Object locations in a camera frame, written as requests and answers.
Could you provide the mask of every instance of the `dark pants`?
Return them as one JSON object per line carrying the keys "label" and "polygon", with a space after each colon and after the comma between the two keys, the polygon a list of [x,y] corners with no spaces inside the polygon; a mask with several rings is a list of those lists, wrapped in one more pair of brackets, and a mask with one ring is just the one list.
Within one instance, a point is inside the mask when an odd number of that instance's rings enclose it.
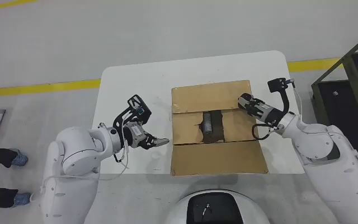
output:
{"label": "dark pants", "polygon": [[[17,152],[8,150],[7,148],[0,148],[0,164],[6,168],[11,166],[11,162],[16,158]],[[14,204],[14,198],[18,190],[0,188],[0,208],[10,208]]]}

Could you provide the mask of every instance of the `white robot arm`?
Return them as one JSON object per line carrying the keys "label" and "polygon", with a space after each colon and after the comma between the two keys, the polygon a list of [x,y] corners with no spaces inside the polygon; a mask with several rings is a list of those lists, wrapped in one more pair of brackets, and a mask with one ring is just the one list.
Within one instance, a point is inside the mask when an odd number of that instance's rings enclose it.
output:
{"label": "white robot arm", "polygon": [[[142,128],[151,112],[138,95],[128,100],[128,104],[129,107],[115,119],[113,127],[107,128],[101,123],[93,130],[67,128],[57,135],[55,142],[51,142],[41,187],[44,223],[83,224],[101,180],[101,161],[115,156],[126,143],[132,148],[141,146],[147,150],[169,142]],[[120,160],[115,156],[115,160],[121,162],[123,156]]]}
{"label": "white robot arm", "polygon": [[[318,195],[335,214],[339,223],[358,223],[358,159],[348,139],[334,125],[304,124],[299,115],[288,112],[285,89],[293,80],[278,78],[268,82],[271,92],[279,92],[284,102],[280,111],[250,94],[243,94],[238,105],[250,116],[264,122],[252,127],[269,127],[283,138],[290,138],[300,162]],[[333,151],[339,157],[327,158]]]}

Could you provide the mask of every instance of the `box flap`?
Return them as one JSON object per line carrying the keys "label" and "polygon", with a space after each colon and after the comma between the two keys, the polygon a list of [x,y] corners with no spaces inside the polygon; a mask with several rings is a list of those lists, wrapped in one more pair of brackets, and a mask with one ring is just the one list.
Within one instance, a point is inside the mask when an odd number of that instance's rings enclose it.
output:
{"label": "box flap", "polygon": [[172,112],[236,109],[237,99],[245,92],[251,93],[249,80],[176,87],[172,89]]}
{"label": "box flap", "polygon": [[258,141],[173,146],[173,176],[240,172],[268,173]]}
{"label": "box flap", "polygon": [[[240,109],[222,110],[226,142],[254,140],[251,128],[256,124],[252,116]],[[172,114],[173,144],[202,143],[202,112]]]}

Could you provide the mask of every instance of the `dark cylindrical object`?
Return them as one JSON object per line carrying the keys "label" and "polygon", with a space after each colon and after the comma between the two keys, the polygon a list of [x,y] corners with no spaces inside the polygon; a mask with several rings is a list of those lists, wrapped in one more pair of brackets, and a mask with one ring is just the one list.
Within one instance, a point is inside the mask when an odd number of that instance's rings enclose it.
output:
{"label": "dark cylindrical object", "polygon": [[213,128],[211,126],[211,115],[210,112],[206,111],[202,114],[202,130],[205,134],[211,134]]}

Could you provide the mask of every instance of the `yellow floor line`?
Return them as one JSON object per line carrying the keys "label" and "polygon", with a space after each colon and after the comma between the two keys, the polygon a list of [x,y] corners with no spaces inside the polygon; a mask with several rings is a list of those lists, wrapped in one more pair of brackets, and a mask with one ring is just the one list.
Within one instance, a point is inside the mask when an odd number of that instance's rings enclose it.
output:
{"label": "yellow floor line", "polygon": [[14,0],[14,1],[9,0],[8,2],[0,3],[0,8],[16,6],[18,4],[25,4],[25,3],[36,2],[36,1],[38,1],[38,0]]}
{"label": "yellow floor line", "polygon": [[[338,60],[339,58],[330,58],[330,59],[322,59],[322,60],[305,60],[301,62],[288,62],[287,66],[289,68],[289,72],[327,70]],[[0,88],[0,96],[40,94],[43,92],[58,92],[58,91],[68,91],[68,90],[83,90],[87,88],[99,88],[100,84],[101,84],[101,79],[50,83],[50,84],[41,84],[41,85],[33,85],[33,86],[8,87],[8,88]]]}
{"label": "yellow floor line", "polygon": [[321,60],[303,60],[301,62],[287,62],[287,66],[289,68],[289,72],[328,70],[339,59],[340,58],[328,58],[328,59],[321,59]]}
{"label": "yellow floor line", "polygon": [[74,82],[59,82],[51,84],[41,84],[33,86],[18,86],[0,88],[0,96],[21,95],[21,94],[40,94],[43,92],[58,92],[67,90],[83,90],[86,88],[99,88],[101,79],[84,80]]}

